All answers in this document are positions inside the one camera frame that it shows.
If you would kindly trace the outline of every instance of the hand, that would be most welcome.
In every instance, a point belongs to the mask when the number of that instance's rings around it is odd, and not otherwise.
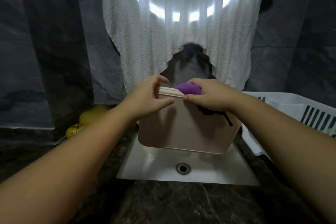
[[[194,78],[189,82],[201,87],[202,95],[187,94],[183,99],[213,111],[230,111],[234,100],[241,94],[216,79]]]
[[[145,78],[119,105],[131,119],[138,120],[142,116],[159,111],[175,102],[173,98],[157,99],[160,82],[169,80],[158,74]]]

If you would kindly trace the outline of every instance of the right hand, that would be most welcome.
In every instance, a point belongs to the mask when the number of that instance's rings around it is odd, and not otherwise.
[[[213,111],[230,111],[234,101],[241,94],[216,79],[194,78],[189,82],[199,86],[202,89],[202,94],[187,94],[183,96],[183,99]]]

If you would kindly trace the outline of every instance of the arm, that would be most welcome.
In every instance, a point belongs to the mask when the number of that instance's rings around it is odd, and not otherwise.
[[[145,79],[98,123],[3,182],[1,223],[66,222],[128,126],[174,102],[155,98],[160,82],[168,80],[159,75]]]
[[[234,114],[299,192],[336,223],[336,140],[217,80],[192,79],[202,95],[185,99]]]

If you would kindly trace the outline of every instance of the white towel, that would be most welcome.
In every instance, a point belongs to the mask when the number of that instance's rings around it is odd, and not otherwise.
[[[213,75],[237,90],[250,74],[261,0],[103,0],[106,30],[121,56],[125,88],[167,68],[187,43],[209,56]]]

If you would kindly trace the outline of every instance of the purple object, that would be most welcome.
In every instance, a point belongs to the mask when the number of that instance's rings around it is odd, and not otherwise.
[[[187,95],[187,94],[202,95],[202,89],[199,86],[197,86],[195,84],[192,84],[190,82],[181,83],[181,84],[177,85],[176,88],[185,95]],[[231,120],[229,119],[229,117],[227,116],[227,114],[225,112],[212,111],[212,110],[209,110],[209,109],[207,109],[205,107],[202,107],[202,106],[199,106],[199,105],[197,107],[204,115],[213,115],[215,113],[219,114],[219,115],[224,115],[224,117],[228,121],[230,127],[233,126]]]
[[[193,94],[193,95],[201,95],[202,94],[202,89],[190,82],[187,83],[181,83],[176,88],[181,91],[183,94]]]

